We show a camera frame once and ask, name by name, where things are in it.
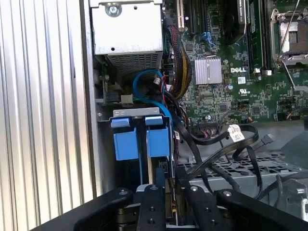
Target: dell logo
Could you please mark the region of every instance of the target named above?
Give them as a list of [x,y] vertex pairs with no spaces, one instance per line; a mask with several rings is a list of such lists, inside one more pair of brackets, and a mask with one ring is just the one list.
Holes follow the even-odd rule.
[[231,67],[231,73],[244,73],[244,72],[246,72],[244,67],[237,67],[237,68]]

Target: cpu socket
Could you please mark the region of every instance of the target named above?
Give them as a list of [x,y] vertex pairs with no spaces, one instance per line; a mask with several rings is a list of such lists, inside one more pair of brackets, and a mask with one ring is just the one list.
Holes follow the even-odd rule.
[[308,64],[308,8],[295,11],[291,22],[292,15],[293,11],[279,13],[277,9],[271,15],[272,57],[278,69],[284,65]]

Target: motherboard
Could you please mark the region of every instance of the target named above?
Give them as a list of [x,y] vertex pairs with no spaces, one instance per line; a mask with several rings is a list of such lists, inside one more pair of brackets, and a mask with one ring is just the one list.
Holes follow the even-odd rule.
[[[241,8],[245,13],[240,13],[247,25],[243,36],[239,36],[236,42],[232,39],[238,37],[237,32],[229,31],[231,38],[226,36],[229,33],[226,32],[228,10],[232,11],[226,1],[166,2],[166,15],[175,22],[179,20],[179,8],[183,9],[180,16],[184,24],[179,26],[179,30],[192,64],[192,81],[180,101],[181,106],[193,125],[200,121],[217,122],[230,110],[249,115],[254,122],[301,119],[300,113],[288,115],[308,106],[308,66],[305,62],[298,62],[285,69],[275,62],[276,57],[271,49],[271,41],[283,38],[283,28],[286,29],[289,24],[286,21],[277,26],[277,23],[271,22],[272,13],[286,13],[284,16],[290,18],[297,0],[233,2],[245,3],[245,8]],[[289,35],[286,36],[285,43],[288,44],[283,46],[289,47],[289,53],[283,51],[286,53],[285,59],[291,59],[290,54],[308,53],[307,9],[308,1],[300,1],[296,12],[304,12],[301,15],[306,18],[295,23],[292,21]],[[299,16],[296,14],[293,18],[299,19]],[[202,75],[202,68],[208,68],[207,75]],[[227,117],[226,122],[245,123],[245,119],[234,114]]]

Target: mounting hole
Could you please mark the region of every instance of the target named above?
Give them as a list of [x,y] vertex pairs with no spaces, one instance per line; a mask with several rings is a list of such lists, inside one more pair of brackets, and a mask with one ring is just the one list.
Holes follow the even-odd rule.
[[148,220],[148,223],[151,224],[151,225],[153,225],[153,224],[155,224],[155,221],[154,221],[153,218],[150,218],[150,219]]

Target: capacitor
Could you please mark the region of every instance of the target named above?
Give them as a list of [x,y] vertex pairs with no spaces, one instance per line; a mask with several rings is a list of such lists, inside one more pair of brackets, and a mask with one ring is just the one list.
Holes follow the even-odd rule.
[[233,90],[233,84],[228,84],[227,88],[228,90]]

